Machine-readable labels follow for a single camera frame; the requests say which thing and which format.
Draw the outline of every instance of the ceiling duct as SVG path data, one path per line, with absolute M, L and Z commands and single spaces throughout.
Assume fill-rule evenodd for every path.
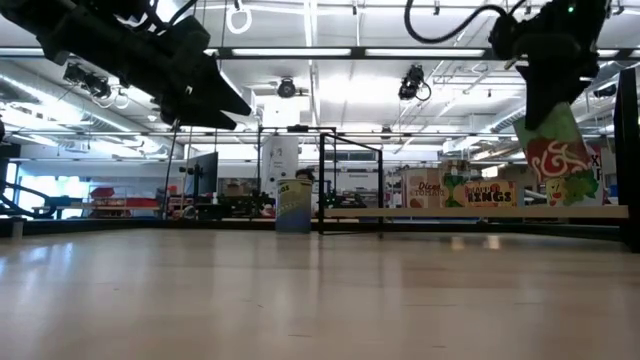
M 1 78 L 0 102 L 40 104 L 40 100 L 38 100 L 38 98 Z
M 148 128 L 137 122 L 120 116 L 111 110 L 102 109 L 91 100 L 82 98 L 73 92 L 68 92 L 66 89 L 36 76 L 11 62 L 0 61 L 0 80 L 8 82 L 13 87 L 17 87 L 27 94 L 30 93 L 32 97 L 43 103 L 43 99 L 40 99 L 39 96 L 53 98 L 54 100 L 61 99 L 60 103 L 73 107 L 79 112 L 84 112 L 86 115 L 91 115 L 94 120 L 109 124 L 113 129 L 117 129 L 116 131 L 149 131 Z M 154 141 L 159 145 L 171 146 L 171 141 L 168 138 L 155 138 Z M 183 146 L 176 144 L 175 154 L 177 156 L 183 156 L 183 151 Z

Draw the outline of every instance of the cylindrical container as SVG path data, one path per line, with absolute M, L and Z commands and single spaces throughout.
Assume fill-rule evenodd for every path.
M 276 231 L 283 233 L 311 232 L 311 186 L 309 180 L 278 181 L 276 201 Z

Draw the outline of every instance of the box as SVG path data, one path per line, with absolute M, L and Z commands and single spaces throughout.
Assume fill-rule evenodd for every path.
M 474 181 L 464 187 L 467 207 L 518 206 L 519 193 L 513 181 Z

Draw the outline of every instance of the red object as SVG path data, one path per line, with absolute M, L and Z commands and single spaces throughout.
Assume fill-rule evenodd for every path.
M 113 188 L 97 188 L 91 192 L 92 198 L 112 197 L 116 192 Z
M 526 156 L 540 183 L 587 170 L 591 162 L 591 156 L 581 139 L 561 143 L 539 137 L 529 141 Z
M 158 202 L 156 201 L 156 199 L 130 198 L 130 199 L 127 199 L 126 206 L 129 206 L 129 207 L 156 207 L 156 206 L 158 206 Z

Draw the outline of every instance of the white panel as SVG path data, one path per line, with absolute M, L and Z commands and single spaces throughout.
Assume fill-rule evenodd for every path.
M 264 104 L 262 125 L 286 127 L 300 124 L 300 107 L 298 105 L 299 101 L 296 97 L 292 99 L 271 98 Z
M 278 180 L 292 179 L 298 170 L 298 138 L 271 136 L 262 148 L 262 191 L 277 195 Z

